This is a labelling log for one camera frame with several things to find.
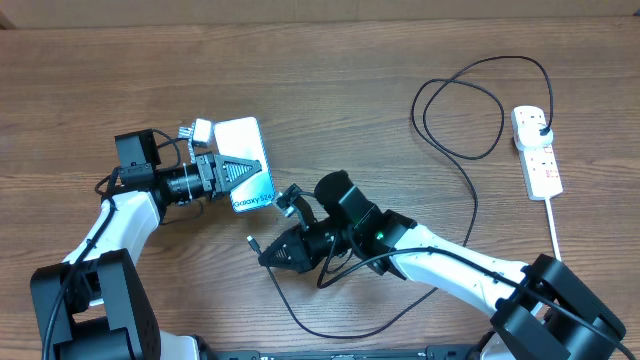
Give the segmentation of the blue Galaxy smartphone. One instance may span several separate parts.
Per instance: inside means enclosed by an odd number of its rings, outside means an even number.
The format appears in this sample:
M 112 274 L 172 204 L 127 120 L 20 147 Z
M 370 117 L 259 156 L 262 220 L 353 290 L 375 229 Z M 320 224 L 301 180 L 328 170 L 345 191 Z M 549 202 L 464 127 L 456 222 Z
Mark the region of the blue Galaxy smartphone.
M 258 121 L 254 117 L 222 121 L 214 124 L 213 132 L 221 155 L 261 164 L 260 172 L 231 191 L 233 210 L 242 213 L 269 206 L 276 191 Z

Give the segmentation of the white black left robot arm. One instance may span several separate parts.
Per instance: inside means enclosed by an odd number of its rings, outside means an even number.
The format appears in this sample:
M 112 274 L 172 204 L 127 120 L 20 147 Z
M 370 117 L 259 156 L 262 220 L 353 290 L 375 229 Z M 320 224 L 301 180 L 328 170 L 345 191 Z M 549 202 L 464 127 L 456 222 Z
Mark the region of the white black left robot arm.
M 262 171 L 257 160 L 211 152 L 162 168 L 157 129 L 119 135 L 119 166 L 99 181 L 101 212 L 61 263 L 37 269 L 30 288 L 44 359 L 212 359 L 196 335 L 159 328 L 136 271 L 167 208 L 230 194 Z

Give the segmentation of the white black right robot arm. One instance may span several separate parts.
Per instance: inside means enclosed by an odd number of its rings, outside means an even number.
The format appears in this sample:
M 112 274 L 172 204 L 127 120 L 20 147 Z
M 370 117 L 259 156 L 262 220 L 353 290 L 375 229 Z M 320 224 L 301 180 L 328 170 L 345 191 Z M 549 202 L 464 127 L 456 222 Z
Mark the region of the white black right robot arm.
M 608 359 L 633 356 L 621 320 L 561 261 L 541 254 L 533 264 L 483 255 L 447 241 L 391 210 L 381 211 L 346 171 L 323 177 L 314 198 L 327 218 L 315 218 L 303 191 L 291 185 L 274 204 L 299 222 L 259 254 L 262 266 L 302 274 L 351 252 L 359 263 L 320 288 L 368 267 L 379 275 L 441 289 L 473 306 L 491 324 L 472 347 L 476 359 Z

